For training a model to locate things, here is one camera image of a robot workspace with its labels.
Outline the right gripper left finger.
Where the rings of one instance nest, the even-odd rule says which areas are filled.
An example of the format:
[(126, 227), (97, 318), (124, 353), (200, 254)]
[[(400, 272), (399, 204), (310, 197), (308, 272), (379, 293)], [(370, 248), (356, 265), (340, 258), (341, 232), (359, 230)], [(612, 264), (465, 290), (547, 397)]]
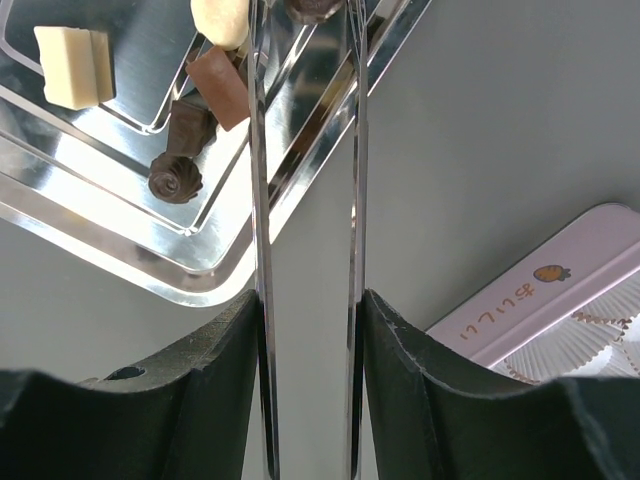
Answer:
[(103, 379), (1, 374), (5, 479), (238, 479), (257, 364), (258, 300)]

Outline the dark round chocolate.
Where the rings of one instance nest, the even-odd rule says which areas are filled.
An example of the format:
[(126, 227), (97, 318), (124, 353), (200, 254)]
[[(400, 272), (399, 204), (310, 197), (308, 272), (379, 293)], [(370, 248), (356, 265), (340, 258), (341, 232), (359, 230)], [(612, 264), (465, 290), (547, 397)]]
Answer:
[(344, 0), (285, 0), (287, 14), (295, 22), (314, 25), (326, 22), (345, 4)]

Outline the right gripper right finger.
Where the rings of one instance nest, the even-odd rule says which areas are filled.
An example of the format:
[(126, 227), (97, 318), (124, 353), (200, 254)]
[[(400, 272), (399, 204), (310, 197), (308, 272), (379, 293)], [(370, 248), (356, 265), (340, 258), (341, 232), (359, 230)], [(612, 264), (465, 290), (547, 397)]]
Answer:
[(635, 479), (639, 383), (488, 370), (364, 296), (364, 370), (383, 479)]

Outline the metal serving tongs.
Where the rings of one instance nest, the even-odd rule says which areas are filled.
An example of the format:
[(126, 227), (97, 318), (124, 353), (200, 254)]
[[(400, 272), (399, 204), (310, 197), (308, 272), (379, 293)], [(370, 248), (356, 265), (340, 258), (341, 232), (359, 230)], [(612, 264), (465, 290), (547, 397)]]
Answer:
[(266, 116), (275, 101), (265, 76), (276, 63), (280, 1), (249, 5), (249, 147), (252, 230), (257, 250), (258, 377), (266, 479), (362, 477), (363, 350), (356, 305), (364, 294), (368, 92), (365, 5), (350, 1), (328, 25), (356, 67), (351, 124), (303, 190), (275, 242), (268, 210)]

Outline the white chocolate block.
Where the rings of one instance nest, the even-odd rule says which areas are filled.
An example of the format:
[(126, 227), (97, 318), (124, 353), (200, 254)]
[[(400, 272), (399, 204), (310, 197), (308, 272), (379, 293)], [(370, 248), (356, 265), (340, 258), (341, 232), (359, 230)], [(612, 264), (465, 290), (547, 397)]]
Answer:
[(106, 32), (63, 26), (36, 26), (46, 100), (78, 111), (116, 96)]

